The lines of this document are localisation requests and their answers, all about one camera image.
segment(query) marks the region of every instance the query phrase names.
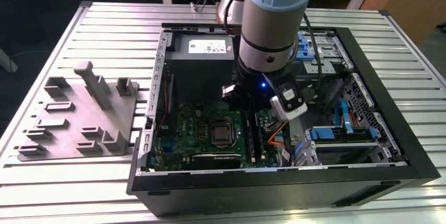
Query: power supply label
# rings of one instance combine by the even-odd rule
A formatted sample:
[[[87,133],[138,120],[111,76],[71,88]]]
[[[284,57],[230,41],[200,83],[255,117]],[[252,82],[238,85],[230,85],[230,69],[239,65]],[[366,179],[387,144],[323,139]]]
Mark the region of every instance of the power supply label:
[[[188,53],[226,53],[226,40],[191,40]]]

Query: black case frame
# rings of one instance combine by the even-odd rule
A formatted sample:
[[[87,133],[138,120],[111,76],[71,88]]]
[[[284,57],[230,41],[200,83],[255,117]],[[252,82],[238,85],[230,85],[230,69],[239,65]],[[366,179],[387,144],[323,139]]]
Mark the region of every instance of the black case frame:
[[[191,33],[196,33],[194,28],[198,27],[208,27],[214,31],[222,25],[163,24],[163,28],[187,28]],[[422,185],[439,178],[350,30],[333,27],[312,29],[335,32],[375,102],[375,111],[385,118],[406,157],[407,166],[135,176],[135,150],[128,194],[138,196],[156,216],[362,205],[401,188]]]

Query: open computer tower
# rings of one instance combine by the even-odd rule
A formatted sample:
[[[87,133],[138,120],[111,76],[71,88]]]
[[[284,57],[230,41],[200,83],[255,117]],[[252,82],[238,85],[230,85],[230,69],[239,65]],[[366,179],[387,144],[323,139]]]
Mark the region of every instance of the open computer tower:
[[[311,87],[322,56],[308,111],[286,124],[258,111],[247,138],[220,99],[240,38],[220,25],[163,24],[128,182],[155,215],[362,205],[439,177],[350,30],[312,30],[316,47],[302,28],[288,65]]]

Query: slotted metal worktable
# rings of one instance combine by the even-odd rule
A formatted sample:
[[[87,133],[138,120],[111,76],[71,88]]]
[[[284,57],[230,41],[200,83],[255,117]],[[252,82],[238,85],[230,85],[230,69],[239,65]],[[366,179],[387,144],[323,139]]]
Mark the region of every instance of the slotted metal worktable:
[[[443,177],[359,207],[188,216],[178,220],[441,223],[446,219],[446,82],[390,17],[377,11],[355,10],[307,9],[307,14],[314,26],[350,28]],[[0,141],[0,220],[160,221],[136,197],[126,194],[131,154],[19,162],[13,146],[25,140],[23,130],[32,126],[39,102],[47,98],[40,89],[47,78],[64,76],[80,82],[72,67],[83,60],[92,61],[96,75],[107,79],[131,77],[139,82],[131,139],[135,142],[144,124],[162,22],[215,23],[215,8],[195,14],[187,5],[84,3],[77,9]]]

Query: white label sticker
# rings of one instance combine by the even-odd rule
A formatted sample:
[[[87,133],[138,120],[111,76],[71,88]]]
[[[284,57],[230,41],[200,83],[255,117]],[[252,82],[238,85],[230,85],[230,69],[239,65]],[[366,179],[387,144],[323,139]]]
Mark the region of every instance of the white label sticker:
[[[226,53],[224,40],[191,40],[188,53]]]
[[[290,161],[290,154],[288,154],[288,152],[284,149],[282,149],[282,156],[284,157],[284,159],[287,161]]]

